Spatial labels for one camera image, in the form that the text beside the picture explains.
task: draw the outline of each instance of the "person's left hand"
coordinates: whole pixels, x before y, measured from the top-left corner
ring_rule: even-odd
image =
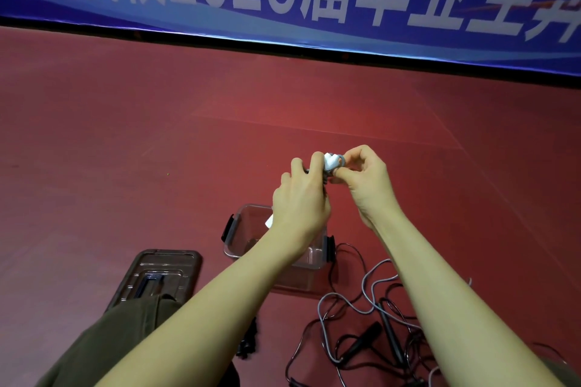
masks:
[[[283,246],[296,259],[306,251],[313,238],[321,232],[330,216],[330,203],[323,188],[323,153],[311,157],[309,173],[303,161],[294,158],[290,173],[283,173],[281,185],[272,196],[274,220],[272,230],[278,232]]]

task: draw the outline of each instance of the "person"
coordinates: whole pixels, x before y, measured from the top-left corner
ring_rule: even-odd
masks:
[[[386,165],[374,151],[356,147],[345,160],[332,182],[348,185],[361,220],[393,259],[448,384],[561,385],[404,215]],[[39,385],[236,385],[231,361],[238,343],[279,273],[301,257],[330,217],[323,154],[313,154],[308,174],[298,158],[290,166],[272,197],[272,228],[241,259],[181,307],[157,296],[131,301],[141,303],[137,319],[131,302],[109,311]],[[109,341],[99,341],[112,332]]]

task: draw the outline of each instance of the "hand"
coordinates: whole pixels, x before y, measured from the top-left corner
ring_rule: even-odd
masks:
[[[367,145],[345,153],[346,167],[334,172],[331,182],[346,183],[359,208],[361,220],[375,231],[374,219],[381,214],[402,214],[393,193],[385,163]]]
[[[330,203],[323,188],[325,160],[321,152],[311,157],[309,173],[303,161],[294,158],[291,173],[283,173],[281,185],[272,196],[273,230],[281,233],[278,241],[298,259],[313,238],[321,232],[330,216]]]

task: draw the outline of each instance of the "red floor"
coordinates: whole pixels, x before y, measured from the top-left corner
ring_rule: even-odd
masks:
[[[291,158],[362,143],[476,292],[581,369],[578,91],[14,29],[0,29],[0,50],[4,385],[33,385],[102,314],[137,252],[198,250],[200,288],[230,263],[228,216],[269,203]],[[330,197],[330,232],[368,264],[384,258],[346,190]],[[339,260],[342,290],[357,292],[357,263]],[[315,317],[314,300],[270,295],[258,353],[235,362],[242,385],[285,385]],[[292,375],[338,386],[317,338]],[[345,380],[400,384],[373,369]]]

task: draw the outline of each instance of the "clear plastic box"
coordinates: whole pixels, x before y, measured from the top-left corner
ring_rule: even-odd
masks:
[[[236,260],[260,241],[268,231],[264,224],[272,215],[272,207],[266,205],[243,205],[236,215],[232,215],[224,233],[224,253]],[[327,237],[323,228],[302,257],[279,276],[275,288],[285,291],[313,292],[320,274],[327,272],[327,263],[334,260],[334,240]]]

